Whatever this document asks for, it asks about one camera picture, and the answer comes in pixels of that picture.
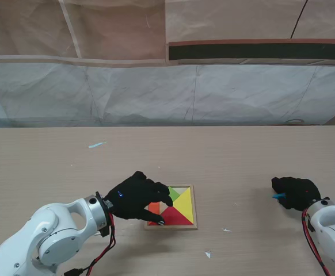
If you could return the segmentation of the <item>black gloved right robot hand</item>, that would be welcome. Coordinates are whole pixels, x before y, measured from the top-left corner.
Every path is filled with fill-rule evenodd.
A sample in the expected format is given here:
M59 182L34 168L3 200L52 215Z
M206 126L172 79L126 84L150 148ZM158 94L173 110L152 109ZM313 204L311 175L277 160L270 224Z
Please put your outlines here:
M274 177L271 179L273 198L285 209L304 211L311 204L321 200L321 194L316 185L309 179L293 177Z

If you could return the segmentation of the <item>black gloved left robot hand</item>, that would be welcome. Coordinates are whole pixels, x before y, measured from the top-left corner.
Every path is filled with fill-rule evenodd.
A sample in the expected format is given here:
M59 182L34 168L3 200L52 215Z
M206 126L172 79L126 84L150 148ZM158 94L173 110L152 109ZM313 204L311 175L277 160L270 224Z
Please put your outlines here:
M141 171L115 186L105 197L109 210L118 218L138 219L164 225L161 215L146 209L151 203L163 202L173 206L169 188L160 182L154 182Z

